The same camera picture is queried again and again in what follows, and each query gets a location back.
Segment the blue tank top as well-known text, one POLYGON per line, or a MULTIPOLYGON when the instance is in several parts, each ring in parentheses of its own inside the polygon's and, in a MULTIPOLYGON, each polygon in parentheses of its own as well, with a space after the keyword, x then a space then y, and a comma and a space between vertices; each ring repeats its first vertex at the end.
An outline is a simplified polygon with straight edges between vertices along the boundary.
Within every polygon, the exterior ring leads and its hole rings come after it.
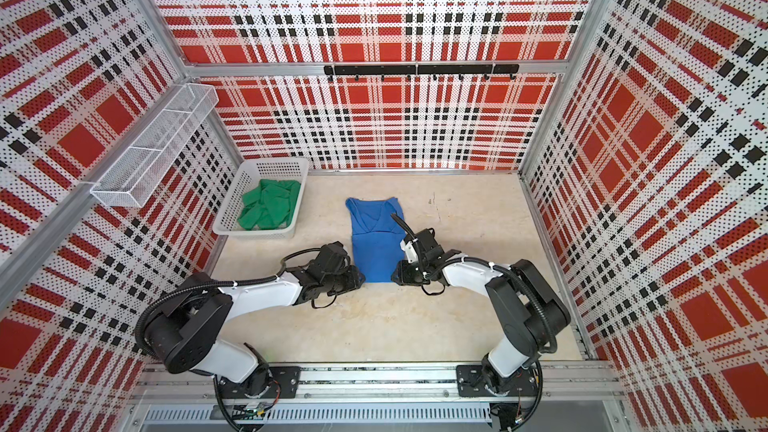
POLYGON ((405 258, 400 243, 405 232, 392 218, 404 218, 397 198, 365 201, 348 198, 354 263, 368 283, 391 281, 397 265, 405 258))

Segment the green tank top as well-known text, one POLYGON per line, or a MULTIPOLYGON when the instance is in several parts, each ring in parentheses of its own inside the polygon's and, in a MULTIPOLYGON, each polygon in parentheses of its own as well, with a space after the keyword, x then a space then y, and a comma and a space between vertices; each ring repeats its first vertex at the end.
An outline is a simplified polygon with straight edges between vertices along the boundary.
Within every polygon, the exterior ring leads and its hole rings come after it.
POLYGON ((239 226, 247 231, 289 226, 298 207, 300 189, 301 183, 296 180, 261 179, 241 196, 239 226))

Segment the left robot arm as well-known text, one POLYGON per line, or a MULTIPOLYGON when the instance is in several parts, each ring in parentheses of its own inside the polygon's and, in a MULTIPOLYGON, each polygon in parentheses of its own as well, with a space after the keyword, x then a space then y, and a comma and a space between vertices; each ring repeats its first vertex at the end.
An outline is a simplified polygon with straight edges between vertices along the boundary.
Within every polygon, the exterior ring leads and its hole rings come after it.
POLYGON ((263 278, 226 281, 194 274, 141 313, 134 338, 171 374, 212 376, 257 397, 276 380, 254 347, 219 337, 224 325, 261 310, 314 305, 322 295, 334 299, 364 283, 364 274, 340 242, 290 254, 275 274, 263 278))

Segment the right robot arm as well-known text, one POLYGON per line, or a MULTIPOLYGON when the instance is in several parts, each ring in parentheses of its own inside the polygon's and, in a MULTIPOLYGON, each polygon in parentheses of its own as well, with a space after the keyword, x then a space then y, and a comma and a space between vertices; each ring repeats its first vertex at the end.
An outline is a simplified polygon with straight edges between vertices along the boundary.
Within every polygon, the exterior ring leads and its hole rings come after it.
POLYGON ((571 317, 531 261, 501 265, 445 250, 432 229, 414 232, 406 227, 401 249, 405 259, 392 274, 394 283, 419 287, 426 294, 429 285, 438 283, 444 289, 458 287, 489 300, 503 337, 483 359, 488 377, 507 379, 558 351, 557 335, 570 325, 571 317))

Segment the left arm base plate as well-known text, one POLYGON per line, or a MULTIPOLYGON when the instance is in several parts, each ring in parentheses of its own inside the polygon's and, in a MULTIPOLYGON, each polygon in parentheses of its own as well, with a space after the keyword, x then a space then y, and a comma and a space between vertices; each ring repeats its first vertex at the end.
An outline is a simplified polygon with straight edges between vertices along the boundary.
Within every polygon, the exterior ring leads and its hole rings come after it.
POLYGON ((223 399, 292 399, 296 396, 300 374, 298 366, 259 367, 242 383, 219 378, 217 386, 223 399))

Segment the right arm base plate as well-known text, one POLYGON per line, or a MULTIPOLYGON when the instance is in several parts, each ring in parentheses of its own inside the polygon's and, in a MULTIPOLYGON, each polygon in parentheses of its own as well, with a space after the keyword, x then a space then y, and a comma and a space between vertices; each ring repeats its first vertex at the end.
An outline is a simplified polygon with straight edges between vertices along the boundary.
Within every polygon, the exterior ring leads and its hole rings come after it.
POLYGON ((538 393, 536 373, 531 368, 502 377, 490 365, 459 365, 456 381, 459 395, 465 398, 534 397, 538 393))

